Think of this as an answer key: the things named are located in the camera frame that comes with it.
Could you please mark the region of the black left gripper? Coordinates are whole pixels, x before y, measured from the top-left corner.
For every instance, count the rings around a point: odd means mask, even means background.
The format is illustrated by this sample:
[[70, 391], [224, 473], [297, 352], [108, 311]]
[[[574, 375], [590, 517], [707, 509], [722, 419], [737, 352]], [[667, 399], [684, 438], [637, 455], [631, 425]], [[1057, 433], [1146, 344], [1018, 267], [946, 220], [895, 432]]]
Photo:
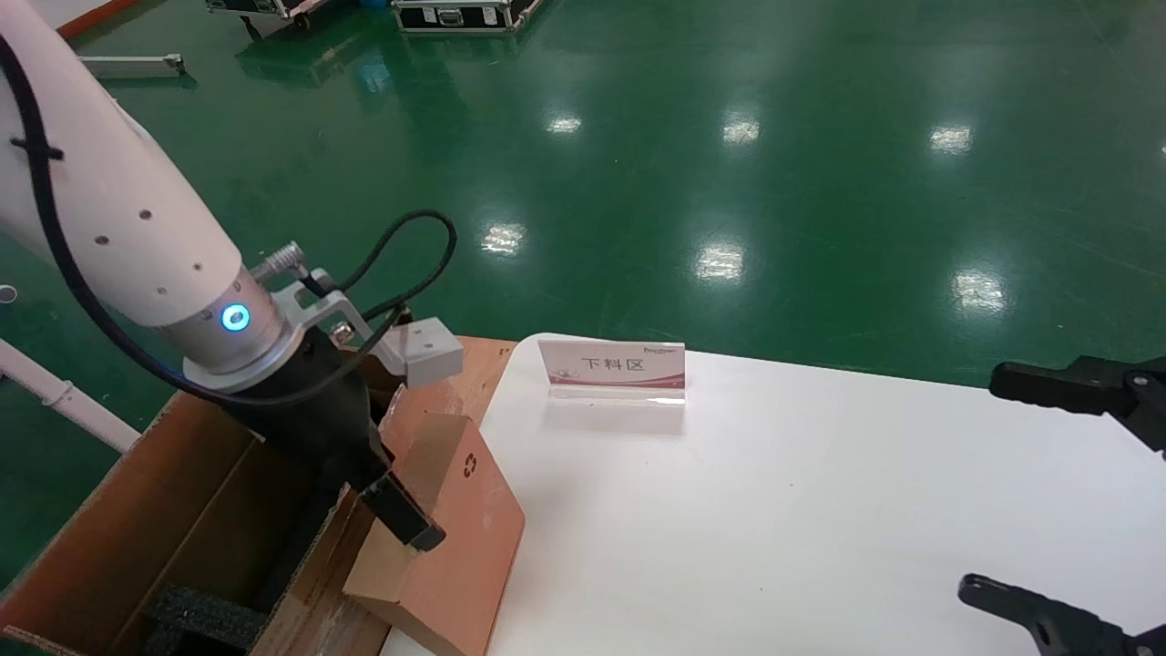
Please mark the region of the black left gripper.
[[[324, 381], [346, 362], [321, 329], [310, 327], [281, 368], [240, 395], [285, 397]], [[361, 502], [403, 546], [429, 552], [445, 539], [447, 532], [405, 489], [400, 478], [387, 470], [391, 458], [378, 432], [387, 405], [373, 397], [359, 371], [350, 371], [312, 398], [296, 404], [224, 408], [264, 437], [266, 445], [359, 491]]]

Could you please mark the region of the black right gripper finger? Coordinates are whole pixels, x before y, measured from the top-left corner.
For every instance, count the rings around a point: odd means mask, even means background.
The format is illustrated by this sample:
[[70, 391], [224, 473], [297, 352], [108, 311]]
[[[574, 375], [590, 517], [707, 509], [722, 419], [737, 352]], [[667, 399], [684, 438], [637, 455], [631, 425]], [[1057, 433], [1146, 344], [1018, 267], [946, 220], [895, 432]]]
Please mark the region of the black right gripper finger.
[[1165, 357], [1142, 364], [1079, 357], [1063, 369], [999, 364], [988, 392], [1070, 414], [1111, 415], [1150, 451], [1165, 452]]
[[1041, 655], [1163, 655], [1165, 627], [1129, 635], [1119, 626], [1083, 608], [1053, 600], [1032, 590], [965, 574], [958, 581], [958, 600], [1030, 635]]

